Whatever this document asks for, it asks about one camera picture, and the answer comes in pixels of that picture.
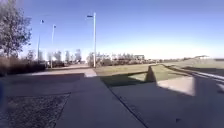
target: sky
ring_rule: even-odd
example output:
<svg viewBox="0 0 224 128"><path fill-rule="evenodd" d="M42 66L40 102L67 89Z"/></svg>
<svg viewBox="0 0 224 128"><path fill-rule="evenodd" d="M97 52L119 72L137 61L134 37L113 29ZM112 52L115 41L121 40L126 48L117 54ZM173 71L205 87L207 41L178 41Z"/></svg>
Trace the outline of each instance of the sky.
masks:
<svg viewBox="0 0 224 128"><path fill-rule="evenodd" d="M32 19L23 55L37 49L40 34L42 51L81 49L85 59L93 51L93 19L86 16L96 12L97 52L224 57L222 0L19 0L18 6Z"/></svg>

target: grass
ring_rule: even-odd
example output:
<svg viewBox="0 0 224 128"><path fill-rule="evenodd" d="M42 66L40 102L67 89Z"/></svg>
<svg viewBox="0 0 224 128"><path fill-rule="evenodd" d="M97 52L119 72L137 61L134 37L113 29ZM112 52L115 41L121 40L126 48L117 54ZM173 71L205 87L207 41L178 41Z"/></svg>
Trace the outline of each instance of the grass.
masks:
<svg viewBox="0 0 224 128"><path fill-rule="evenodd" d="M176 65L179 68L188 71L204 72L219 76L224 76L224 60L217 59L191 59L187 61L177 62L170 65Z"/></svg>
<svg viewBox="0 0 224 128"><path fill-rule="evenodd" d="M167 69L163 65L108 66L95 71L110 87L156 82L187 75Z"/></svg>

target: street lamp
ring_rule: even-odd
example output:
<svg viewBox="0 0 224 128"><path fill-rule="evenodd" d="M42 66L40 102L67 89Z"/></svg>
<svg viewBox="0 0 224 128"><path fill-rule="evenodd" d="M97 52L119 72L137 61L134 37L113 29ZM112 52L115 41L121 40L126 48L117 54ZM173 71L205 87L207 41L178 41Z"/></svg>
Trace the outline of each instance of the street lamp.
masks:
<svg viewBox="0 0 224 128"><path fill-rule="evenodd" d="M52 46L53 46L53 43L54 43L54 29L56 28L56 25L53 24L53 29L52 29L52 38L51 38L51 43L52 43ZM51 54L51 68L53 68L53 65L52 65L52 59L53 59L53 49L52 49L52 54Z"/></svg>
<svg viewBox="0 0 224 128"><path fill-rule="evenodd" d="M87 15L88 18L93 18L93 43L94 43L94 56L93 56L93 66L96 68L96 13L93 15Z"/></svg>
<svg viewBox="0 0 224 128"><path fill-rule="evenodd" d="M40 33L41 33L41 25L44 23L44 20L40 21L40 30L39 30L39 39L38 39L38 43L37 43L37 61L39 62L39 57L40 57L40 53L39 53L39 49L40 49Z"/></svg>

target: dry grass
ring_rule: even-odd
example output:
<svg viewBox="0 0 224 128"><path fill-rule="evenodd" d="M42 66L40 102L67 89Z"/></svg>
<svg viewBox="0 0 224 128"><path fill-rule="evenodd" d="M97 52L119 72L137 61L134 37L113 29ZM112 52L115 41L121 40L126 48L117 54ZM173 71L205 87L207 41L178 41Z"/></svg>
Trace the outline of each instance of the dry grass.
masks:
<svg viewBox="0 0 224 128"><path fill-rule="evenodd" d="M125 86L146 82L156 82L186 76L167 69L163 65L126 65L95 69L97 75L109 86Z"/></svg>

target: bare tree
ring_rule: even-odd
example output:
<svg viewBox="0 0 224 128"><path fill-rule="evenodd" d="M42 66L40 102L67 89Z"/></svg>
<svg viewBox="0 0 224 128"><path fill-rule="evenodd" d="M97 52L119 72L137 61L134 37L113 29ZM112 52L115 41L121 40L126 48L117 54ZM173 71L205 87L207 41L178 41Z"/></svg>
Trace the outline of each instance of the bare tree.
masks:
<svg viewBox="0 0 224 128"><path fill-rule="evenodd" d="M70 61L70 53L69 53L69 51L66 51L66 54L65 54L65 61L67 61L67 62Z"/></svg>
<svg viewBox="0 0 224 128"><path fill-rule="evenodd" d="M77 49L76 50L76 53L75 53L75 61L76 62L81 62L82 60L82 57L81 57L81 50L80 49Z"/></svg>
<svg viewBox="0 0 224 128"><path fill-rule="evenodd" d="M43 57L43 52L42 51L38 51L39 53L38 53L38 55L39 55L39 57L38 57L38 59L39 59L39 61L43 61L44 60L44 57Z"/></svg>
<svg viewBox="0 0 224 128"><path fill-rule="evenodd" d="M54 53L54 57L56 58L57 61L61 61L61 51Z"/></svg>
<svg viewBox="0 0 224 128"><path fill-rule="evenodd" d="M29 44L29 24L30 18L16 8L16 0L0 1L0 50L7 57L21 52L22 47Z"/></svg>
<svg viewBox="0 0 224 128"><path fill-rule="evenodd" d="M35 52L34 50L29 50L28 51L28 54L26 56L26 59L29 60L29 61L33 61L35 58Z"/></svg>
<svg viewBox="0 0 224 128"><path fill-rule="evenodd" d="M51 52L47 53L47 59L48 59L48 61L52 60L52 53Z"/></svg>

